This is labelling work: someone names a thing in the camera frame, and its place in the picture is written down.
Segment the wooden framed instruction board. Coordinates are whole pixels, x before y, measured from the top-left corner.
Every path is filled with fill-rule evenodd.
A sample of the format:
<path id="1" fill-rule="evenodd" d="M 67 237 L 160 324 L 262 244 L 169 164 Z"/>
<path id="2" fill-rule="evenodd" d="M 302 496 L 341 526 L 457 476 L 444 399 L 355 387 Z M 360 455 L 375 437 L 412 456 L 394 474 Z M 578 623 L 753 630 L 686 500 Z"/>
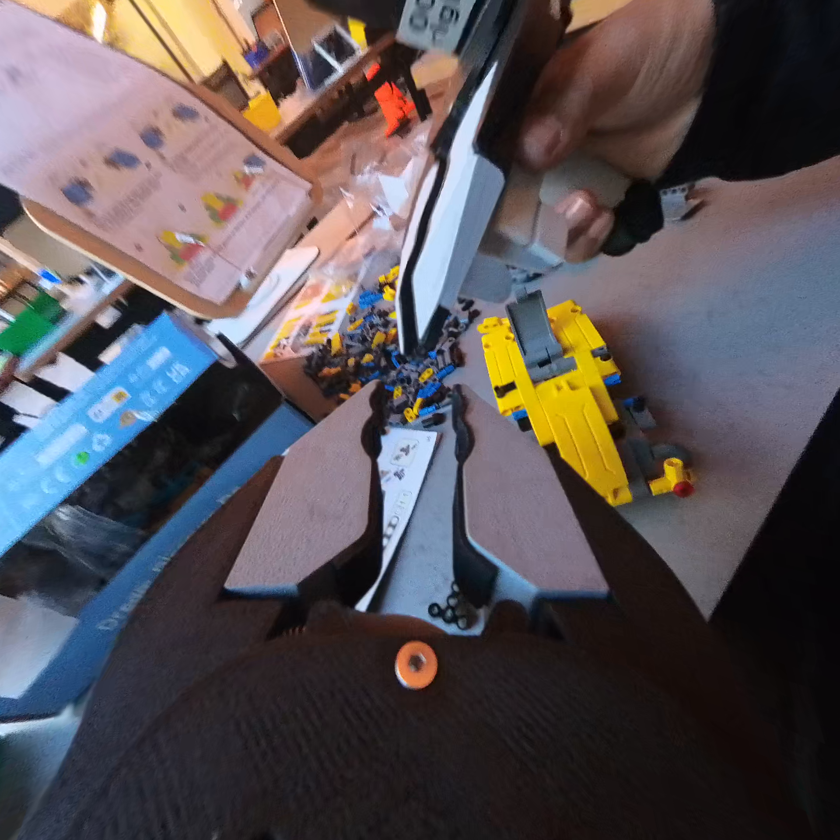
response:
<path id="1" fill-rule="evenodd" d="M 16 2 L 1 179 L 51 237 L 200 319 L 239 315 L 321 189 L 225 100 Z"/>

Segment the blue cardboard box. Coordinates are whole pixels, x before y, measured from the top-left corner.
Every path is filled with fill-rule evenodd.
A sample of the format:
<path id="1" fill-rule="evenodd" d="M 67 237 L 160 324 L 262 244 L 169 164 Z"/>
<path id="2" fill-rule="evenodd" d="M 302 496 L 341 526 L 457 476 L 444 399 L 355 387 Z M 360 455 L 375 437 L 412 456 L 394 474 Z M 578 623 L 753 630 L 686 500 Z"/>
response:
<path id="1" fill-rule="evenodd" d="M 52 718 L 81 698 L 172 556 L 314 421 L 231 342 L 207 343 L 197 327 L 163 313 L 3 447 L 2 556 L 214 364 L 255 366 L 280 391 L 282 404 L 76 616 L 2 595 L 2 723 Z"/>

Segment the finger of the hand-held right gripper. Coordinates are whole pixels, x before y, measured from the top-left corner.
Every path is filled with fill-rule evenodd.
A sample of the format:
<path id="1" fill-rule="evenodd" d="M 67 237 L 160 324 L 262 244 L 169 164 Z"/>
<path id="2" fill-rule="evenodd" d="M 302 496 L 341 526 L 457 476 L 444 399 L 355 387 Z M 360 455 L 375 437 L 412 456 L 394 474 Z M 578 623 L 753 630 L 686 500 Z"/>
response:
<path id="1" fill-rule="evenodd" d="M 415 196 L 402 244 L 396 292 L 396 314 L 402 350 L 416 350 L 419 341 L 414 271 L 424 246 L 437 196 L 438 163 L 430 163 Z"/>
<path id="2" fill-rule="evenodd" d="M 455 303 L 505 187 L 504 170 L 477 146 L 500 76 L 497 61 L 470 73 L 429 149 L 408 224 L 409 350 Z"/>

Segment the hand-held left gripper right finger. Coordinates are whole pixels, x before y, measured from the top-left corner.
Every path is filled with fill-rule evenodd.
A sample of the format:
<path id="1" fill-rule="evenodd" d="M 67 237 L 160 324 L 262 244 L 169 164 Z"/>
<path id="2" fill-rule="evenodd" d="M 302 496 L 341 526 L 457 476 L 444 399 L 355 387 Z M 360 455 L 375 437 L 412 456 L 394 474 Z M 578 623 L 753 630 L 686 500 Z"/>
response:
<path id="1" fill-rule="evenodd" d="M 610 594 L 550 459 L 465 385 L 453 393 L 453 570 L 477 609 Z"/>

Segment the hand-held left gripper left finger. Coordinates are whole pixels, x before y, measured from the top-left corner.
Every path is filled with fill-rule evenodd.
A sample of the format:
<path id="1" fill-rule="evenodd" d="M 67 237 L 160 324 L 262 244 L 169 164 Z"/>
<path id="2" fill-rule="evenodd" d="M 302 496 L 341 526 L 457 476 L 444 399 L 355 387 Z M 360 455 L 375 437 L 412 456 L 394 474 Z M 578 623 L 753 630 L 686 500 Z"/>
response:
<path id="1" fill-rule="evenodd" d="M 354 607 L 372 588 L 382 569 L 384 395 L 368 383 L 289 447 L 227 593 Z"/>

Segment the pile of mixed brick parts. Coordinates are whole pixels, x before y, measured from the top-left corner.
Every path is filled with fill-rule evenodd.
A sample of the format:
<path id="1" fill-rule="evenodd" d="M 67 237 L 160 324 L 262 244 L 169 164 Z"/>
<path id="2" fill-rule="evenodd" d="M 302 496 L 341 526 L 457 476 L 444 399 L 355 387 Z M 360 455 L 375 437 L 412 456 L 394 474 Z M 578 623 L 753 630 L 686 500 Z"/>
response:
<path id="1" fill-rule="evenodd" d="M 363 287 L 346 309 L 346 326 L 319 325 L 303 370 L 320 393 L 337 404 L 347 402 L 364 385 L 380 382 L 391 421 L 429 425 L 449 403 L 448 379 L 466 363 L 461 337 L 480 311 L 473 300 L 458 299 L 455 311 L 444 315 L 443 330 L 431 349 L 403 353 L 395 308 L 399 276 L 399 266 L 394 266 L 373 287 Z"/>

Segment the yellow sticker sheet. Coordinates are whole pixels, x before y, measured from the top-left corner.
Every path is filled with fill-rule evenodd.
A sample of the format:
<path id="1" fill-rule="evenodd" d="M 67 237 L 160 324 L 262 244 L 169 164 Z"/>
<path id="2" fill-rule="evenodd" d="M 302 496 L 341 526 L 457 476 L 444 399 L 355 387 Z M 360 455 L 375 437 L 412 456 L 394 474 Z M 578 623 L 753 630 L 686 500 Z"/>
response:
<path id="1" fill-rule="evenodd" d="M 311 277 L 269 333 L 259 362 L 306 355 L 330 343 L 357 312 L 361 283 L 349 277 Z"/>

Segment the person's dark clothing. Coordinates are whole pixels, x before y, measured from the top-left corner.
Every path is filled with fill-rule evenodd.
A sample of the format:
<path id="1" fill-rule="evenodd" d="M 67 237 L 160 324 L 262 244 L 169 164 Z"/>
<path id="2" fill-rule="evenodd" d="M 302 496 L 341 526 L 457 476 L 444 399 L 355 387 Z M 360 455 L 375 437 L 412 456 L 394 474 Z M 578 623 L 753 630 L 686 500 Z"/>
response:
<path id="1" fill-rule="evenodd" d="M 815 838 L 839 838 L 839 394 L 717 604 Z"/>

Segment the green plastic bin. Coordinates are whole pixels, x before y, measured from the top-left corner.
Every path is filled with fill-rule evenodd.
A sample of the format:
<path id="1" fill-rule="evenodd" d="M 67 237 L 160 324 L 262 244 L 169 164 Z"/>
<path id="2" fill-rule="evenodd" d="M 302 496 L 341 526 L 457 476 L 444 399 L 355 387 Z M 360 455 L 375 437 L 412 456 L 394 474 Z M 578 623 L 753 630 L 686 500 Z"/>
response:
<path id="1" fill-rule="evenodd" d="M 66 314 L 57 299 L 41 291 L 26 300 L 23 310 L 2 330 L 1 351 L 17 357 L 26 355 L 56 329 Z"/>

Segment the yellow grey brick vehicle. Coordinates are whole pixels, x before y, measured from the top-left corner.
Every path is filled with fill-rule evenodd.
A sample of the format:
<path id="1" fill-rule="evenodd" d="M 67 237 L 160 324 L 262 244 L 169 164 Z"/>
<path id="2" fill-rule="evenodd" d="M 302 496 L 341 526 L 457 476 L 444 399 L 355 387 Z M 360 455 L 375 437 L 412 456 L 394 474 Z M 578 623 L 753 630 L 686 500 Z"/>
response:
<path id="1" fill-rule="evenodd" d="M 537 383 L 509 318 L 478 327 L 500 415 L 558 455 L 611 506 L 649 497 L 690 497 L 690 455 L 648 436 L 656 422 L 644 397 L 615 398 L 621 372 L 590 317 L 573 300 L 547 310 L 565 369 Z"/>

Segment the person's right forearm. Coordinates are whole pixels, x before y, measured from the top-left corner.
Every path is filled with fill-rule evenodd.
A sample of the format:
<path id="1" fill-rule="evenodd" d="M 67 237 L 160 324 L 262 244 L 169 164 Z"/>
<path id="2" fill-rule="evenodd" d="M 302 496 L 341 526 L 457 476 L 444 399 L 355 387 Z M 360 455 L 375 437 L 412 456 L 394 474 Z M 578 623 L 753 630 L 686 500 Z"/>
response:
<path id="1" fill-rule="evenodd" d="M 714 2 L 705 87 L 662 187 L 756 182 L 839 153 L 839 2 Z"/>

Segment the black brick connector assembly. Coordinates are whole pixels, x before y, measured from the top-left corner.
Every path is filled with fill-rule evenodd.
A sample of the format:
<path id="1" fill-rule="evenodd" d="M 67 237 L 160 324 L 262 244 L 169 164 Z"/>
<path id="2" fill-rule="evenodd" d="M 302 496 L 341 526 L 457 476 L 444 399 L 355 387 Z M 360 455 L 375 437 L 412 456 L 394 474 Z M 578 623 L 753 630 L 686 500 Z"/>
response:
<path id="1" fill-rule="evenodd" d="M 443 601 L 428 604 L 427 616 L 461 633 L 471 630 L 478 619 L 477 610 L 469 603 L 459 583 L 455 580 L 451 581 Z"/>

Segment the orange plastic object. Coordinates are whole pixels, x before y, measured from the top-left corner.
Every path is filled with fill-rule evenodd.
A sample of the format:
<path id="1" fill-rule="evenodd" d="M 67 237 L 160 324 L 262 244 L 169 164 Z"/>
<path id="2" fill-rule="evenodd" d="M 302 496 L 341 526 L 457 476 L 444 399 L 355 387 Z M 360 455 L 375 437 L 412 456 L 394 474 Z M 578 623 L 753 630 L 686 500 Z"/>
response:
<path id="1" fill-rule="evenodd" d="M 406 129 L 417 113 L 414 102 L 393 82 L 382 84 L 374 96 L 385 119 L 386 138 L 391 138 Z"/>

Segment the white stand base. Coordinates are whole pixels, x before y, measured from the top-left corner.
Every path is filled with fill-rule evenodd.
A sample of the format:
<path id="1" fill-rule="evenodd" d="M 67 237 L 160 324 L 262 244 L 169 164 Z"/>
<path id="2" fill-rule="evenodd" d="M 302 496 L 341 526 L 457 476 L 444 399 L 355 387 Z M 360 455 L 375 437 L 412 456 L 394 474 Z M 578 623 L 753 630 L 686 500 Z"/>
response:
<path id="1" fill-rule="evenodd" d="M 316 259 L 317 246 L 289 248 L 278 259 L 259 285 L 245 309 L 237 316 L 220 318 L 199 327 L 198 335 L 207 343 L 225 338 L 242 349 L 272 320 L 299 289 Z"/>

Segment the person's right hand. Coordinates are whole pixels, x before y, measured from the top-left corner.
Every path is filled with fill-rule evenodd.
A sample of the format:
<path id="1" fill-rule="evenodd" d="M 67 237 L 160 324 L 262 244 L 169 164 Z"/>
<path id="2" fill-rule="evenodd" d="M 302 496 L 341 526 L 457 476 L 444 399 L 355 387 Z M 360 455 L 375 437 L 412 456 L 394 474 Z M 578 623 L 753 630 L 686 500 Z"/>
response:
<path id="1" fill-rule="evenodd" d="M 558 49 L 532 90 L 520 163 L 549 171 L 581 152 L 656 182 L 699 108 L 715 35 L 709 1 L 634 1 Z"/>

